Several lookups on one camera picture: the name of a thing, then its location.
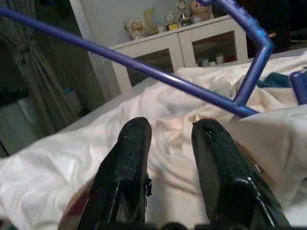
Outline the purple plastic hanger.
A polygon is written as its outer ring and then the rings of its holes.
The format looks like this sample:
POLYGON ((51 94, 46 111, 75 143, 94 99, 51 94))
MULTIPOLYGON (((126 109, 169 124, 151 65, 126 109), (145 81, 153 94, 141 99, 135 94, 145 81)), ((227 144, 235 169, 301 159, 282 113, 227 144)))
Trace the purple plastic hanger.
POLYGON ((161 81, 171 87, 188 93, 198 99, 204 100, 239 117, 248 117, 257 114, 258 112, 256 110, 247 107, 246 104, 251 97, 261 73, 263 72, 273 52, 273 42, 269 38, 268 33, 260 27, 258 21, 254 19, 245 8, 238 5, 237 0, 197 0, 197 2, 203 6, 208 6, 212 3, 217 4, 223 11, 228 13, 239 26, 241 26, 241 28, 258 47, 258 51, 233 100, 225 98, 206 88, 195 85, 173 74, 147 65, 144 62, 140 62, 120 52, 111 50, 110 48, 98 45, 87 39, 80 38, 62 29, 32 19, 31 17, 14 10, 0 7, 0 15, 41 30, 51 36, 82 47, 85 50, 95 53, 101 57, 110 59, 125 67, 146 74, 153 79, 161 81))

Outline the sheep plush toy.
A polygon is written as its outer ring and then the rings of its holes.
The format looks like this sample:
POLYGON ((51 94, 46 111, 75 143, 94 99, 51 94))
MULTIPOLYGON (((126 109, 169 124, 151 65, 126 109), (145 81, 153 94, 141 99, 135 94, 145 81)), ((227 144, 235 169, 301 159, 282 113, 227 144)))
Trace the sheep plush toy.
POLYGON ((128 32, 131 41, 146 36, 146 25, 143 21, 130 20, 125 23, 125 29, 128 32))

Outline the gold trophy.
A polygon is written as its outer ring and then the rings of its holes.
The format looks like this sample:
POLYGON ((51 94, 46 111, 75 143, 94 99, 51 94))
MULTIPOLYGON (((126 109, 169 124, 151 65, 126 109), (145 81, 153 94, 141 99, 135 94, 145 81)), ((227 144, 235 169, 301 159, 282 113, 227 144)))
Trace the gold trophy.
POLYGON ((192 24, 190 17, 185 12, 186 8, 187 8, 187 3, 185 0, 177 1, 177 9, 180 11, 178 19, 180 27, 185 27, 192 24))

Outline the white cotton shirt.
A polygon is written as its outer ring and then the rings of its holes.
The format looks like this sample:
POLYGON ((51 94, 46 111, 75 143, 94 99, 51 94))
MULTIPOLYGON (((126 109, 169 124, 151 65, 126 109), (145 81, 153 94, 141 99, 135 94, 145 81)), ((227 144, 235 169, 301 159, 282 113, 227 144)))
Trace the white cotton shirt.
MULTIPOLYGON (((157 82, 122 104, 192 105, 208 104, 166 84, 157 82)), ((248 106, 259 115, 297 104, 290 88, 256 87, 248 106)), ((84 118, 93 123, 104 114, 101 110, 84 118)), ((115 145, 122 127, 119 125, 115 145)), ((76 124, 67 130, 44 138, 9 158, 0 160, 0 218, 10 220, 18 230, 57 230, 60 219, 73 196, 96 174, 101 161, 104 140, 93 128, 76 124)))

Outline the yellow green figurine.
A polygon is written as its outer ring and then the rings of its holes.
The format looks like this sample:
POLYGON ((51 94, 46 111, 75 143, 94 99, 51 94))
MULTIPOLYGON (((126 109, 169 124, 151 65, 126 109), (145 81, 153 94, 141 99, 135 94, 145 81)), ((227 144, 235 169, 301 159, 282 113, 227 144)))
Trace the yellow green figurine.
POLYGON ((157 18, 156 8, 149 8, 143 12, 144 21, 146 24, 146 32, 148 35, 154 35, 157 33, 157 18))

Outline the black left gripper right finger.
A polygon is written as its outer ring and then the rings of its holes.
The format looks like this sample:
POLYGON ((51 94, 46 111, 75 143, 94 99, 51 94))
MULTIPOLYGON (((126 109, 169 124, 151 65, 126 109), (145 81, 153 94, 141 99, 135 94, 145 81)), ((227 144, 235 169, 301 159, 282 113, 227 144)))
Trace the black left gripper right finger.
POLYGON ((230 230, 290 226, 259 170, 218 121, 195 122, 191 141, 211 224, 230 230))

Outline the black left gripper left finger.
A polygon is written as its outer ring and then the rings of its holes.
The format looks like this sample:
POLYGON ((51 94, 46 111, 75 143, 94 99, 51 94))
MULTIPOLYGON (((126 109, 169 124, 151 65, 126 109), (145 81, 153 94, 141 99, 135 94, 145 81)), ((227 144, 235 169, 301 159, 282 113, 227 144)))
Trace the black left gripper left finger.
POLYGON ((152 128, 144 117, 128 121, 100 164, 78 230, 98 230, 111 223, 143 223, 152 128))

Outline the brown bear plush toy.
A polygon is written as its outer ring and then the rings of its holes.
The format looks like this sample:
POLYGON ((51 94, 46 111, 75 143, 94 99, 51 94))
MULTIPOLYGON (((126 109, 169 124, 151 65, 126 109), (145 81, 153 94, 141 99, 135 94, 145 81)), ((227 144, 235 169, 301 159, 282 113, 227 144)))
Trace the brown bear plush toy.
POLYGON ((203 6, 196 0, 189 3, 190 17, 193 23, 200 23, 214 18, 210 6, 203 6))

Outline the blue denim shorts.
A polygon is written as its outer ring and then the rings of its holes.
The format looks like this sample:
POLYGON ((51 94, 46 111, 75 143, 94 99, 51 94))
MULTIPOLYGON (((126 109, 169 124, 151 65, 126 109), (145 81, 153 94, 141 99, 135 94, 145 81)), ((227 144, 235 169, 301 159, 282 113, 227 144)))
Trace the blue denim shorts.
POLYGON ((265 79, 258 80, 259 88, 292 88, 290 77, 280 73, 272 72, 265 79))

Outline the dark grey curtain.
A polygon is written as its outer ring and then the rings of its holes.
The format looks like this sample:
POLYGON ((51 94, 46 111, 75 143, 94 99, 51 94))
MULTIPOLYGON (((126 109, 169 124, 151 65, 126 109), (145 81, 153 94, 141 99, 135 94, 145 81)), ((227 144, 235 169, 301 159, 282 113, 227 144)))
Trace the dark grey curtain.
POLYGON ((64 89, 32 37, 24 31, 0 28, 0 40, 8 45, 30 92, 44 135, 52 135, 77 120, 64 89))

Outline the white glass-door cabinet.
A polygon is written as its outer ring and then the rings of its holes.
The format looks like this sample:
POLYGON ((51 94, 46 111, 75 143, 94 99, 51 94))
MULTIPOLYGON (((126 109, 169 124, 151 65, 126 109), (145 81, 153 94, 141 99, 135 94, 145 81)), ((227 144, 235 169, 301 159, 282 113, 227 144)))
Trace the white glass-door cabinet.
POLYGON ((111 47, 164 71, 176 73, 206 61, 219 65, 248 58, 246 34, 230 16, 181 27, 111 47))

